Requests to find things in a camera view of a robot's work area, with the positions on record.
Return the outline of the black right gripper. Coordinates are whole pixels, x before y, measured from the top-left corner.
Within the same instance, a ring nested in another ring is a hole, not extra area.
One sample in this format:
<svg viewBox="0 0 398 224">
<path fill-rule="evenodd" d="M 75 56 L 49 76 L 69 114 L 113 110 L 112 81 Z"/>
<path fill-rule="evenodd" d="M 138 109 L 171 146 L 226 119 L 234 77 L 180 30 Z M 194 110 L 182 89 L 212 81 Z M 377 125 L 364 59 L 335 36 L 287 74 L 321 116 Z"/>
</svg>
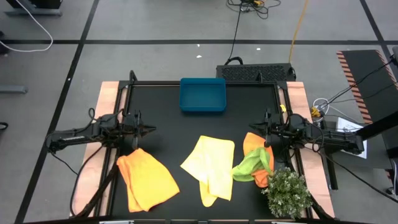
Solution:
<svg viewBox="0 0 398 224">
<path fill-rule="evenodd" d="M 258 131 L 259 128 L 258 123 L 251 123 L 249 124 L 249 127 L 252 128 L 253 130 Z M 265 147 L 271 147 L 273 146 L 279 139 L 280 133 L 279 133 L 279 128 L 280 128 L 280 116 L 278 113 L 273 113 L 270 108 L 267 108 L 265 113 L 264 113 L 264 119 L 262 122 L 262 126 L 264 130 L 262 131 L 262 135 L 264 139 L 266 140 L 264 143 Z"/>
</svg>

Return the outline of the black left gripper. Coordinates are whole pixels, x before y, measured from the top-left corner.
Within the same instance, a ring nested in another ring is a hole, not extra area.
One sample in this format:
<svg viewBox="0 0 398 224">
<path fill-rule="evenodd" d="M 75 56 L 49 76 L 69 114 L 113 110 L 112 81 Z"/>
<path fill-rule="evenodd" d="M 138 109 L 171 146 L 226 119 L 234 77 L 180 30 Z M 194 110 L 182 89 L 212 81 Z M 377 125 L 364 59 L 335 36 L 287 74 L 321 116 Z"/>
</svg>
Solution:
<svg viewBox="0 0 398 224">
<path fill-rule="evenodd" d="M 124 133 L 132 136 L 132 148 L 138 148 L 138 139 L 143 130 L 143 122 L 141 121 L 141 111 L 135 111 L 134 114 L 127 114 L 124 117 Z M 156 126 L 145 125 L 146 132 L 151 133 L 156 130 Z"/>
</svg>

